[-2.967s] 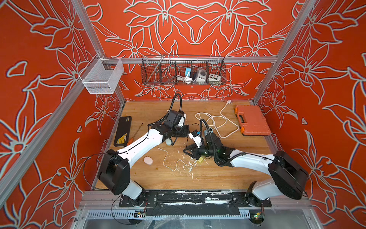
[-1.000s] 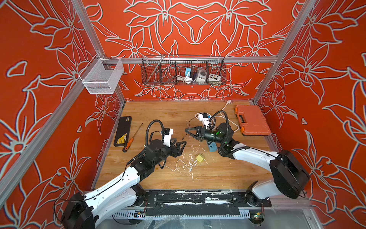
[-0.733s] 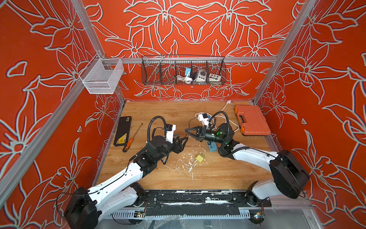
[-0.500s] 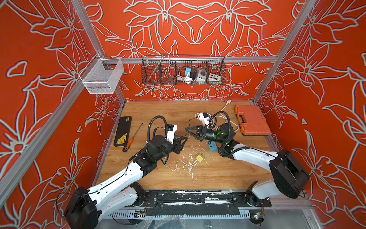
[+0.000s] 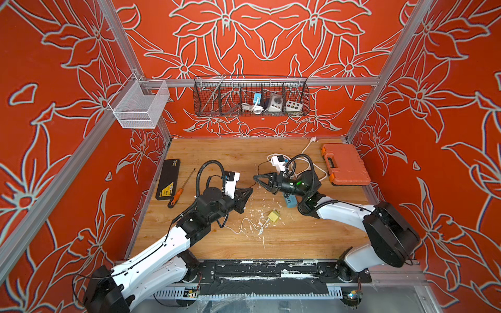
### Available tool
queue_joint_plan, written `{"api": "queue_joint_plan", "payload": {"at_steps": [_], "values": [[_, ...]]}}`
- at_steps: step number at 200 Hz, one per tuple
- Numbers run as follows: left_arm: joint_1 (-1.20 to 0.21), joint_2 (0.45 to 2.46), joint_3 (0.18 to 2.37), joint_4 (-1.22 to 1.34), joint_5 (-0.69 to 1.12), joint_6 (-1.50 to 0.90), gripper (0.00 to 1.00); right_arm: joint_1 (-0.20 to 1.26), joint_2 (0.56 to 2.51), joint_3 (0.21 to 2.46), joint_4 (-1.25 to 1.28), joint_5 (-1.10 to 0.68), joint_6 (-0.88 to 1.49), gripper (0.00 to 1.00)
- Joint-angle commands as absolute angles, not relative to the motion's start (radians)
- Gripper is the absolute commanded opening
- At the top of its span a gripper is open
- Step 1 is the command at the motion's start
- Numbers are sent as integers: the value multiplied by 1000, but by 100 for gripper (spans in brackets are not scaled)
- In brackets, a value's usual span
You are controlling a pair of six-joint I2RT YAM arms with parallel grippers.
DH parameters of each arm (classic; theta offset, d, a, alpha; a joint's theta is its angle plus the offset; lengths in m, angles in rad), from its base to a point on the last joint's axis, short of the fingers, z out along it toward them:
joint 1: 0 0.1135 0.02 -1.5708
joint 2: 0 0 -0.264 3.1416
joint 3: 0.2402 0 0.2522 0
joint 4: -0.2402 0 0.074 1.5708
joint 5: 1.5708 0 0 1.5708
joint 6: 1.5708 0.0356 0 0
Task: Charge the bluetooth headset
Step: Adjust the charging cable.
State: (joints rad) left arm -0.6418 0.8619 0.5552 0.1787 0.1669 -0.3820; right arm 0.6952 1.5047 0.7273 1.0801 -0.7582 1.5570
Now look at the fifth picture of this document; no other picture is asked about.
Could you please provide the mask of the blue usb charger hub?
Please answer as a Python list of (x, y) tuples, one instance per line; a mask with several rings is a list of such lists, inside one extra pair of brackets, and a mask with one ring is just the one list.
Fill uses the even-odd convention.
[(284, 200), (288, 208), (297, 207), (297, 198), (293, 194), (284, 194)]

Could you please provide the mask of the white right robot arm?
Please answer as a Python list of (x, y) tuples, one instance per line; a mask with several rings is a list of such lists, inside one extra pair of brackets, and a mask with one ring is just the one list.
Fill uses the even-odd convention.
[(363, 206), (330, 198), (319, 192), (322, 184), (312, 170), (297, 179), (284, 172), (255, 175), (253, 179), (273, 194), (299, 196), (297, 209), (303, 216), (333, 220), (366, 233), (368, 244), (349, 248), (338, 259), (339, 273), (353, 275), (379, 265), (403, 267), (420, 243), (416, 230), (393, 205), (379, 202)]

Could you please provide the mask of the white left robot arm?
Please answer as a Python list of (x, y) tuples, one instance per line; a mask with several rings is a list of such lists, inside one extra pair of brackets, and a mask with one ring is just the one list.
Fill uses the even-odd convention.
[(252, 188), (237, 188), (233, 196), (216, 187), (206, 189), (160, 240), (111, 269), (99, 267), (83, 296), (85, 309), (131, 312), (159, 290), (196, 275), (200, 263), (189, 249), (210, 233), (213, 222), (231, 211), (242, 214), (252, 193)]

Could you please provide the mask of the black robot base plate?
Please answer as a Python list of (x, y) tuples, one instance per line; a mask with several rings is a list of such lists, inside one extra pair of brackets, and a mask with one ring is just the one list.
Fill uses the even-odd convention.
[(324, 296), (358, 283), (372, 283), (369, 270), (344, 282), (335, 260), (202, 260), (182, 281), (202, 296)]

